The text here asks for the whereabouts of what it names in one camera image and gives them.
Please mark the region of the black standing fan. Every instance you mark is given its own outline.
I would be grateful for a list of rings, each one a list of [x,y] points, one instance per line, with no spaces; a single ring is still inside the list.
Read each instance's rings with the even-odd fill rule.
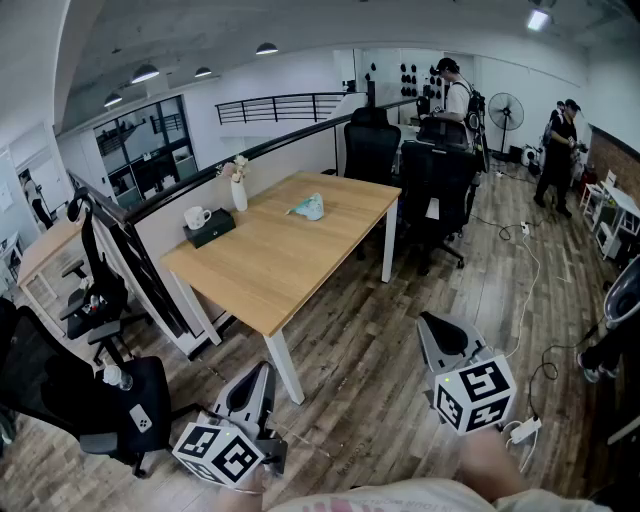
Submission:
[[[493,95],[487,107],[491,121],[501,131],[500,150],[494,151],[494,157],[503,162],[509,160],[509,152],[505,150],[507,133],[517,130],[524,122],[524,108],[512,94],[499,92]]]

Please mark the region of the white smartphone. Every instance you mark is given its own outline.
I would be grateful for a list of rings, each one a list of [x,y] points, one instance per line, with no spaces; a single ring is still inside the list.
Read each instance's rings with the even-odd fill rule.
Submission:
[[[152,421],[141,404],[132,407],[129,414],[140,433],[145,433],[152,427]]]

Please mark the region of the black framed glass wall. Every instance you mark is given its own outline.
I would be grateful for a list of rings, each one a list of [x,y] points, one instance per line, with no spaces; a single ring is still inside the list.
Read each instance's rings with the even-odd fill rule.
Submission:
[[[198,171],[180,96],[106,122],[94,136],[115,201],[125,209]]]

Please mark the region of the pink and cream flower bouquet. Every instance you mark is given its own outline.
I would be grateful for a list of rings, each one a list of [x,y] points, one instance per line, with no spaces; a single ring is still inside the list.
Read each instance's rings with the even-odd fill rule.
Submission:
[[[249,172],[249,160],[243,155],[236,155],[231,161],[216,166],[216,175],[225,176],[232,182],[240,183]]]

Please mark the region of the person's left forearm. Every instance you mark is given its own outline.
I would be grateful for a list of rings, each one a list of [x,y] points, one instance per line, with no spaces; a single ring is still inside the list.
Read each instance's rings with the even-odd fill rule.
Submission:
[[[263,498],[273,480],[273,473],[259,465],[239,488],[222,487],[216,500],[216,512],[262,512]]]

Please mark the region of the dark green tissue box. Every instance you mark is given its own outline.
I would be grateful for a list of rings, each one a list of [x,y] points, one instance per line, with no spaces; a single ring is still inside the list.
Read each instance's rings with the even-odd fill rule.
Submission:
[[[230,212],[219,208],[204,223],[204,226],[192,230],[187,225],[183,226],[186,239],[195,247],[200,248],[209,242],[236,228],[235,220]]]

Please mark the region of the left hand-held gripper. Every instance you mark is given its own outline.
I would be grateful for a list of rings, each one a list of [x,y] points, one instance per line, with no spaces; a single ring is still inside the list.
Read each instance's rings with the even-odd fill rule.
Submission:
[[[274,402],[274,368],[262,361],[225,385],[214,405],[220,416],[201,412],[196,421],[188,423],[172,455],[198,478],[227,488],[242,487],[260,466],[281,475],[288,443],[262,426]]]

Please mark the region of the white wooden chair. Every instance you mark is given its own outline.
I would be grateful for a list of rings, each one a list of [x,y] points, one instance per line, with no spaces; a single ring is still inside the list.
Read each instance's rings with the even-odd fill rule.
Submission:
[[[599,209],[604,198],[605,186],[614,186],[617,175],[608,170],[604,181],[586,184],[580,201],[580,208],[588,229],[593,232],[599,217]]]

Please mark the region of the beige partition with black rail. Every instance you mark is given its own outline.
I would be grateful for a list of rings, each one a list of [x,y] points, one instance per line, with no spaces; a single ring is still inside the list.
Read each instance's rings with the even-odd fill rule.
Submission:
[[[343,170],[343,126],[348,120],[348,116],[330,119],[244,151],[244,156],[249,160],[249,175],[245,182],[248,196],[254,197],[298,171]],[[194,354],[206,343],[220,344],[221,338],[215,328],[223,320],[210,315],[207,309],[211,304],[209,300],[201,300],[193,291],[184,291],[173,272],[160,261],[167,252],[185,242],[183,214],[192,206],[202,206],[212,211],[219,208],[233,210],[229,181],[217,176],[214,166],[136,207],[123,209],[127,211],[127,220],[137,231],[178,310],[193,334],[201,340]]]

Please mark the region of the light blue cloth pouch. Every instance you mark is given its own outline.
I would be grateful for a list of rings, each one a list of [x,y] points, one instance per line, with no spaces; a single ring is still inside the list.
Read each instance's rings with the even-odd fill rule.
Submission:
[[[324,216],[324,202],[319,193],[314,193],[310,197],[304,199],[297,206],[288,209],[285,214],[291,213],[305,217],[310,221],[318,221]]]

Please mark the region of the white mug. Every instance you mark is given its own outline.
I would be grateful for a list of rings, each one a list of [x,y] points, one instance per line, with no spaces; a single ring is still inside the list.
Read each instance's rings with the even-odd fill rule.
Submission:
[[[186,226],[192,231],[203,228],[211,215],[212,212],[209,209],[204,209],[201,206],[193,206],[183,214]]]

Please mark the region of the black office chair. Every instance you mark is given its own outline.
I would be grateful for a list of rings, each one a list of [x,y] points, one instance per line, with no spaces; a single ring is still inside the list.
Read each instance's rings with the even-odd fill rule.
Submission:
[[[85,258],[69,265],[62,275],[76,274],[81,279],[81,286],[69,297],[60,319],[67,323],[69,339],[85,335],[87,343],[97,347],[93,357],[96,365],[102,364],[102,352],[107,352],[116,365],[121,365],[124,359],[117,347],[126,345],[124,328],[139,321],[152,324],[153,319],[148,313],[131,313],[124,279],[110,268],[106,256],[98,251],[92,224],[93,202],[85,187],[76,190],[67,209],[69,221],[76,222],[80,217],[84,218],[81,240]]]
[[[344,137],[344,177],[391,185],[401,130],[388,122],[386,110],[377,107],[356,109],[344,127]]]
[[[442,119],[426,117],[420,123],[416,139],[419,142],[437,147],[467,151],[469,149],[468,136],[464,124]]]
[[[476,157],[458,149],[439,149],[417,141],[401,147],[405,197],[402,220],[407,224],[407,241],[422,248],[418,273],[430,270],[436,249],[454,256],[457,266],[464,257],[446,240],[467,223],[467,194],[476,176]]]
[[[170,449],[173,422],[203,407],[172,407],[156,356],[120,368],[133,378],[129,391],[104,383],[102,372],[66,349],[29,307],[0,297],[0,404],[66,431],[84,452],[109,456],[141,478],[145,454]],[[145,433],[129,414],[136,404],[152,421]]]

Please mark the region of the person's right forearm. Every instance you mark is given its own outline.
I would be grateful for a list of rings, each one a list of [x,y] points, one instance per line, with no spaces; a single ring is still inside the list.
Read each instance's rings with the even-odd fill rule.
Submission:
[[[528,489],[514,457],[495,428],[472,432],[460,449],[462,482],[488,502]]]

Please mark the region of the group of black wall-hung items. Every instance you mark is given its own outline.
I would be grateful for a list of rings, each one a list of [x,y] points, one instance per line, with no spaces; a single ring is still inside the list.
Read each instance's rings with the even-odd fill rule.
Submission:
[[[429,100],[443,98],[443,81],[434,66],[428,70],[416,64],[400,63],[384,68],[371,63],[364,79],[374,88],[380,103],[425,97]]]

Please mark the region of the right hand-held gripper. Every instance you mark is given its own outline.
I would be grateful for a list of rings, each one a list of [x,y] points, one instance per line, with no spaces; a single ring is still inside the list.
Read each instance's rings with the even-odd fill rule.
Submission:
[[[429,366],[429,401],[457,434],[503,422],[516,383],[505,356],[485,345],[473,324],[444,313],[422,312],[417,331]]]

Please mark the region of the person's white printed shirt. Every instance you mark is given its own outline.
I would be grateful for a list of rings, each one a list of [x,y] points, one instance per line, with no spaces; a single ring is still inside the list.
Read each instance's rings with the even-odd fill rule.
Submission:
[[[304,496],[268,512],[613,512],[589,500],[530,489],[490,502],[449,479],[419,478]]]

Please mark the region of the black metal balcony railing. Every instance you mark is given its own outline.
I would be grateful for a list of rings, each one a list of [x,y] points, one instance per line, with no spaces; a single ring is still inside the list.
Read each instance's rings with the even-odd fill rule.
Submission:
[[[282,120],[326,121],[345,92],[296,93],[220,103],[215,106],[221,125]]]

